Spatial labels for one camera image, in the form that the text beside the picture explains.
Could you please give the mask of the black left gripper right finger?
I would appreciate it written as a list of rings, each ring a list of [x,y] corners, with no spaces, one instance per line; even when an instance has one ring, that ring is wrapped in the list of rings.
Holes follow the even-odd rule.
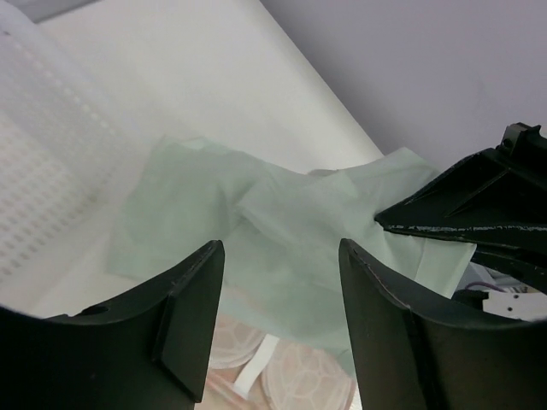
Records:
[[[338,251],[344,310],[366,409],[543,409],[546,324],[484,313],[383,265]]]

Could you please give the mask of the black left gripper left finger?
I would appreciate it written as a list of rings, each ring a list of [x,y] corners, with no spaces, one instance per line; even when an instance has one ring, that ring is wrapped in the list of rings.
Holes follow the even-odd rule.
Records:
[[[202,399],[225,250],[68,316],[1,311],[4,409],[192,409]]]

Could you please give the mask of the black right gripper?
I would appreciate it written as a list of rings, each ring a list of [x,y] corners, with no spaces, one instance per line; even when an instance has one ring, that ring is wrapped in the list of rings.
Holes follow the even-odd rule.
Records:
[[[546,248],[546,166],[512,159],[546,157],[540,129],[507,126],[498,150],[457,162],[376,221],[392,233],[509,248],[478,247],[472,262],[545,294],[546,255],[527,250]]]

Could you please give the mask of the peach patterned laundry bag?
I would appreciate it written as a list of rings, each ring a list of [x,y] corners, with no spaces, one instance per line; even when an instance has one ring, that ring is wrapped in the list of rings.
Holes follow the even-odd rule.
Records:
[[[197,409],[361,409],[356,381],[322,350],[217,319]]]

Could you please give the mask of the light green garment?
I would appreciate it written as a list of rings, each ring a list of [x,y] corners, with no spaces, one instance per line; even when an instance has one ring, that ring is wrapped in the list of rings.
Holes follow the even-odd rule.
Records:
[[[470,243],[396,235],[374,219],[435,176],[409,149],[358,167],[300,174],[203,138],[166,138],[115,222],[106,269],[151,278],[219,240],[224,314],[325,350],[353,373],[338,266],[343,239],[447,297],[473,256]]]

